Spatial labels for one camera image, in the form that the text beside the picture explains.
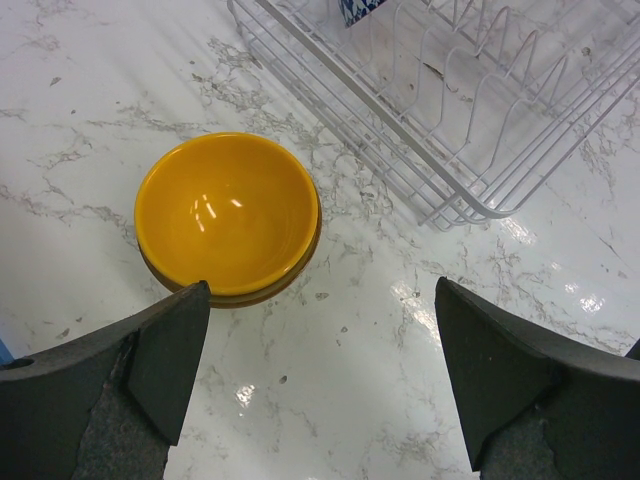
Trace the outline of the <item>blue orange patterned bowl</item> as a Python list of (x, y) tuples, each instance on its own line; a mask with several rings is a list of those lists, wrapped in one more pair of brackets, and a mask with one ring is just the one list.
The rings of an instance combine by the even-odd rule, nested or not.
[(385, 0), (327, 0), (328, 18), (350, 28), (382, 6)]

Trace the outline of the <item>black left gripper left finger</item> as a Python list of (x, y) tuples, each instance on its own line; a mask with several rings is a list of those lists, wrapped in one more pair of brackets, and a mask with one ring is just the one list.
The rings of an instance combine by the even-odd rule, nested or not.
[(1, 366), (4, 479), (161, 479), (201, 359), (210, 291)]

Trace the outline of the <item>yellow bowl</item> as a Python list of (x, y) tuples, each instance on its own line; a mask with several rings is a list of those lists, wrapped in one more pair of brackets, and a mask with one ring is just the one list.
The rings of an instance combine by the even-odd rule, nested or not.
[(316, 186), (283, 146), (249, 133), (193, 138), (146, 174), (134, 207), (136, 238), (167, 280), (204, 280), (236, 296), (279, 281), (302, 260), (321, 216)]

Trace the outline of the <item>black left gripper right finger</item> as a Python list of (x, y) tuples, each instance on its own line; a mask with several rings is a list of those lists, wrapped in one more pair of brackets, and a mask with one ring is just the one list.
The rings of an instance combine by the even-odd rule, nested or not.
[(639, 348), (584, 345), (442, 277), (437, 325), (472, 471), (636, 479)]

